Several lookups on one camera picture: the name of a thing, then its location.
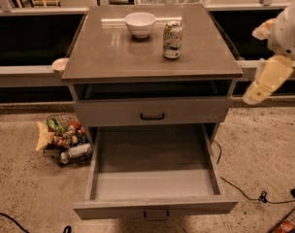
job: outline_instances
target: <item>beverage can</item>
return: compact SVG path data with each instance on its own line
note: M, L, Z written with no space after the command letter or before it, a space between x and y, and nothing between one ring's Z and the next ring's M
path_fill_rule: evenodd
M168 21L164 28L163 55L166 58L175 59L180 57L183 27L181 21Z

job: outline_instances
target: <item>bowl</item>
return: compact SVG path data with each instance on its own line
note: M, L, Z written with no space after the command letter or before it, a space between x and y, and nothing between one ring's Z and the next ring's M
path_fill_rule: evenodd
M137 38L145 38L153 29L155 16L146 12L129 14L125 18L126 26L130 33Z

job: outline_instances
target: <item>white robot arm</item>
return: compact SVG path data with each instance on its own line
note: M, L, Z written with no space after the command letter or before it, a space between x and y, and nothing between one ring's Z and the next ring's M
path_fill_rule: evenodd
M252 35L259 40L268 39L267 47L275 53L273 57L261 62L254 81L243 97L246 103L255 105L272 95L294 71L295 1L277 18L262 23Z

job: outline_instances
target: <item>cable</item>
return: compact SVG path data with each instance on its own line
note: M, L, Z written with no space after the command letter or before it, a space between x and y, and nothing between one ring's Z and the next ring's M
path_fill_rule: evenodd
M14 222L24 233L30 233L29 231L27 231L26 229L24 229L15 219L13 219L12 217L6 215L6 214L3 214L3 213L0 213L0 216L4 216L6 217L7 219L11 220L12 222Z
M218 155L218 158L217 158L217 161L216 161L216 165L217 165L218 162L220 161L221 156L222 156L223 149L222 149L221 145L216 140L213 140L213 141L218 145L218 148L219 148L219 155ZM226 183L228 183L228 184L232 185L233 187L235 187L236 189L238 189L242 193L242 195L245 198L247 198L248 200L250 200L250 201L262 201L263 203L268 203L268 204L272 204L272 205L287 204L287 203L293 203L293 202L295 202L295 199L293 199L293 200L287 200L287 201L271 202L271 201L269 201L266 198L266 196L267 196L267 191L266 190L263 190L261 192L261 195L257 199L256 198L250 198L239 187L237 187L233 183L227 181L223 177L220 177L220 178L223 179Z

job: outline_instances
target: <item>drawer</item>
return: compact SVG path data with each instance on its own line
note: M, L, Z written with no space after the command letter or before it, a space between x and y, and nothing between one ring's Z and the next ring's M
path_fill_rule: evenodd
M227 97L79 101L74 108L84 126L122 126L224 121Z
M203 124L98 128L81 219L229 213Z

